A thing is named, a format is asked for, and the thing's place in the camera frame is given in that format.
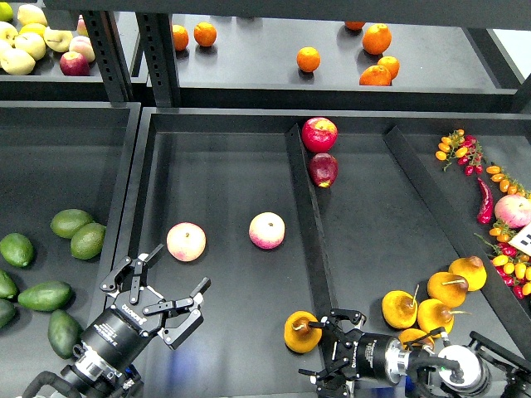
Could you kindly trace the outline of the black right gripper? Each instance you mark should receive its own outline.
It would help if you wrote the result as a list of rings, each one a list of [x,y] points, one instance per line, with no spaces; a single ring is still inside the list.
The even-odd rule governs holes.
[[[405,374],[405,351],[396,337],[362,332],[367,317],[358,310],[331,308],[312,329],[330,331],[335,337],[332,361],[322,371],[300,368],[318,397],[352,397],[348,381],[375,380],[398,384]]]

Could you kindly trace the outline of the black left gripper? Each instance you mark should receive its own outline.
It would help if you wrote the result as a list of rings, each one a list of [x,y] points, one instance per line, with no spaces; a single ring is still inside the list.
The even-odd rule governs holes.
[[[159,244],[134,259],[124,256],[100,283],[100,290],[115,301],[81,334],[85,357],[97,367],[123,372],[155,337],[176,350],[202,324],[208,277],[177,300],[165,300],[146,287],[149,262],[162,248]]]

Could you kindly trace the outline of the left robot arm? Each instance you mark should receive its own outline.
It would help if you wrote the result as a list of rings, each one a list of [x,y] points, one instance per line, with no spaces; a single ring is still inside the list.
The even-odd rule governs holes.
[[[83,331],[75,361],[61,373],[39,373],[22,393],[35,397],[44,386],[54,397],[130,397],[142,385],[133,362],[155,337],[177,349],[202,324],[205,277],[185,298],[166,299],[147,283],[150,261],[163,247],[136,258],[125,256],[102,280],[113,299]]]

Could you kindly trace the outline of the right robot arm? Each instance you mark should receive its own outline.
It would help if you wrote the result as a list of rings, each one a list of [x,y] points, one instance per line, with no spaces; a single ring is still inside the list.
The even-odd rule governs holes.
[[[466,346],[453,344],[444,328],[407,342],[362,331],[366,317],[333,308],[318,321],[305,319],[294,331],[326,331],[332,336],[331,358],[322,371],[303,370],[320,397],[352,397],[356,381],[397,386],[410,381],[412,397],[480,397],[491,385],[490,370],[505,374],[503,397],[530,395],[530,363],[477,332]]]

